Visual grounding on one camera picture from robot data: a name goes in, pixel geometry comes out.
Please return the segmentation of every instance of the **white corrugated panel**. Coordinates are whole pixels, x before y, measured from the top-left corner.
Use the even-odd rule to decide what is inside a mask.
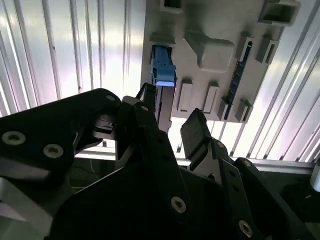
[[[319,1],[286,27],[247,124],[209,121],[233,157],[312,162],[320,150]],[[0,116],[95,88],[140,88],[146,0],[0,0]],[[169,138],[183,159],[180,127]],[[82,153],[114,159],[115,144]]]

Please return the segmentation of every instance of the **white plastic block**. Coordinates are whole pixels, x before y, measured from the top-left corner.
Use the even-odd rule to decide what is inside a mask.
[[[208,87],[206,98],[203,103],[203,113],[212,114],[215,103],[217,102],[219,96],[219,86],[218,84],[211,85]]]
[[[263,38],[261,45],[256,55],[256,60],[262,64],[271,64],[272,59],[276,54],[279,41]]]
[[[239,123],[247,123],[252,110],[253,106],[247,100],[241,100],[239,108],[235,113],[235,118]]]
[[[301,3],[296,0],[266,0],[259,17],[260,23],[281,27],[292,26]]]
[[[249,42],[254,41],[254,37],[251,36],[246,36],[246,35],[242,35],[240,38],[240,42],[238,44],[238,47],[236,48],[236,52],[235,52],[235,58],[242,62],[242,60],[244,59],[245,53],[246,53],[246,49],[248,46]]]
[[[160,10],[172,14],[181,14],[183,12],[181,0],[160,0]]]
[[[179,112],[188,112],[189,111],[189,103],[190,96],[192,93],[192,84],[191,83],[183,83],[181,86],[181,94],[179,98]]]
[[[216,73],[228,71],[235,48],[231,41],[188,32],[184,39],[197,55],[197,64],[202,71]]]

